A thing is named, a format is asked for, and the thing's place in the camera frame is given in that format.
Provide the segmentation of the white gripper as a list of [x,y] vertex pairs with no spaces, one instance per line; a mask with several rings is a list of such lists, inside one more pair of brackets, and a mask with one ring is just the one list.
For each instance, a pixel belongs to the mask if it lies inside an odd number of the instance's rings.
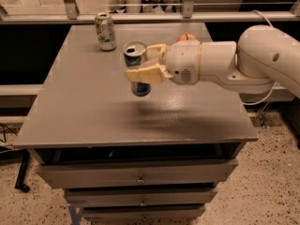
[[133,83],[158,84],[171,79],[179,85],[194,85],[199,81],[201,43],[198,40],[181,40],[168,46],[159,43],[147,47],[147,59],[165,59],[165,65],[127,69],[127,79]]

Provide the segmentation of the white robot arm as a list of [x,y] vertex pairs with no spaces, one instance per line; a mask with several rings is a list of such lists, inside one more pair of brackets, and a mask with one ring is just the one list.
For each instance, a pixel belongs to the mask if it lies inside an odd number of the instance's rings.
[[129,81],[210,82],[239,94],[262,94],[279,83],[300,97],[300,42],[274,26],[251,26],[236,42],[180,40],[148,51],[146,62],[126,70]]

